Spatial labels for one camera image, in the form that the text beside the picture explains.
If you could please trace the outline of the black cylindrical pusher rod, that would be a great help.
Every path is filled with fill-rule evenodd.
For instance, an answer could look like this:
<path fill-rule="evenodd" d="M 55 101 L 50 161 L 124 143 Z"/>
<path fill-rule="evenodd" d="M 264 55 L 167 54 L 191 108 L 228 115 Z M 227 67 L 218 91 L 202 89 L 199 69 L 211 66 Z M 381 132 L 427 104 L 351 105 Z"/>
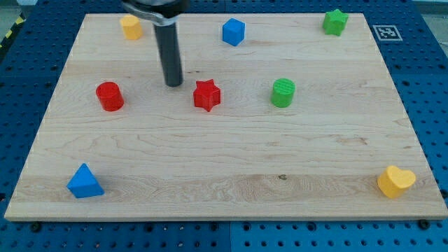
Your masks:
<path fill-rule="evenodd" d="M 154 24 L 153 27 L 165 85 L 169 87 L 180 86 L 183 83 L 183 71 L 176 24 L 172 23 L 167 26 Z"/>

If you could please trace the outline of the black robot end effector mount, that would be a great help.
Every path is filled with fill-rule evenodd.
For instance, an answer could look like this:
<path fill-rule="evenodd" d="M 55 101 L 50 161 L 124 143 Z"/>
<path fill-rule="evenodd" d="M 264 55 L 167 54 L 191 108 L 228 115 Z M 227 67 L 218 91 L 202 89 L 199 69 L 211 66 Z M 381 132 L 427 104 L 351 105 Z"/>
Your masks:
<path fill-rule="evenodd" d="M 122 0 L 122 7 L 131 15 L 149 20 L 156 26 L 174 24 L 190 7 L 190 0 Z"/>

